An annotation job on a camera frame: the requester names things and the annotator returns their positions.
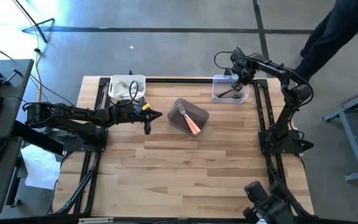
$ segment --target person's leg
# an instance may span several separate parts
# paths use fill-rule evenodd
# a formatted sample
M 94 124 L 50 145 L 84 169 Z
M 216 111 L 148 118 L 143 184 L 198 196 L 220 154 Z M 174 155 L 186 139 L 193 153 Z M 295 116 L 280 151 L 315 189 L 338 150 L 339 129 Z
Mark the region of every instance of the person's leg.
M 294 71 L 309 80 L 358 31 L 358 4 L 338 0 L 331 11 L 324 34 L 310 47 Z
M 324 34 L 330 16 L 331 12 L 328 13 L 328 15 L 323 19 L 323 21 L 321 21 L 314 29 L 314 31 L 310 34 L 308 41 L 300 52 L 302 57 L 306 56 L 306 54 L 309 52 L 310 47 Z

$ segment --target wooden table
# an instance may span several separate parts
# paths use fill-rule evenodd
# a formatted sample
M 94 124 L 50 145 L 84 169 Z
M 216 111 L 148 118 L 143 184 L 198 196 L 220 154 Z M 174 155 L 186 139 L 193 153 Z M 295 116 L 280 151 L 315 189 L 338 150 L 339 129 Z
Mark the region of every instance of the wooden table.
M 84 77 L 79 107 L 94 107 L 99 78 Z M 284 106 L 280 83 L 268 79 L 268 85 L 277 118 Z M 211 89 L 211 84 L 200 83 L 147 84 L 145 99 L 163 116 L 152 122 L 148 136 L 140 123 L 109 128 L 92 216 L 243 217 L 243 209 L 252 207 L 243 187 L 255 180 L 265 188 L 269 186 L 257 135 L 260 126 L 255 93 L 250 88 L 243 104 L 232 105 L 213 103 Z M 262 90 L 261 97 L 265 109 Z M 177 98 L 209 112 L 207 125 L 198 138 L 169 125 L 167 113 Z M 63 163 L 53 201 L 55 210 L 78 185 L 83 156 L 83 152 L 74 152 Z M 292 154 L 282 157 L 289 189 L 313 213 L 301 161 Z

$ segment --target concrete floor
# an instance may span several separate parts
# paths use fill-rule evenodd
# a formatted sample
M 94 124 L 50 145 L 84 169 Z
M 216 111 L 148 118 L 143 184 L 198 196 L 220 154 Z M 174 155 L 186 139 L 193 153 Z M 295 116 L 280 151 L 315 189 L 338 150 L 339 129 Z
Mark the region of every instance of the concrete floor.
M 57 26 L 257 28 L 251 0 L 21 2 L 34 19 L 54 17 Z M 259 1 L 266 29 L 314 29 L 333 3 L 333 0 Z M 12 2 L 0 0 L 1 50 L 14 58 L 34 57 L 35 35 L 19 31 L 27 25 Z M 237 45 L 246 53 L 261 51 L 258 34 L 49 32 L 47 36 L 48 45 L 40 41 L 42 81 L 74 102 L 84 75 L 127 74 L 131 69 L 144 75 L 212 76 L 222 73 L 213 64 L 217 51 L 232 50 Z M 267 34 L 270 58 L 277 63 L 293 64 L 307 38 L 307 35 Z M 219 59 L 223 65 L 228 62 L 227 58 Z M 296 114 L 295 124 L 306 133 L 305 139 L 315 143 L 304 158 L 314 212 L 324 218 L 358 221 L 358 181 L 344 180 L 344 175 L 358 171 L 356 159 L 341 123 L 326 124 L 321 120 L 358 93 L 358 35 L 311 79 L 311 84 L 315 98 Z M 50 101 L 61 101 L 45 94 Z M 31 83 L 25 99 L 36 99 L 36 88 Z M 19 113 L 18 120 L 23 119 L 24 114 Z M 52 193 L 22 183 L 19 195 L 23 205 L 4 208 L 0 218 L 44 215 Z

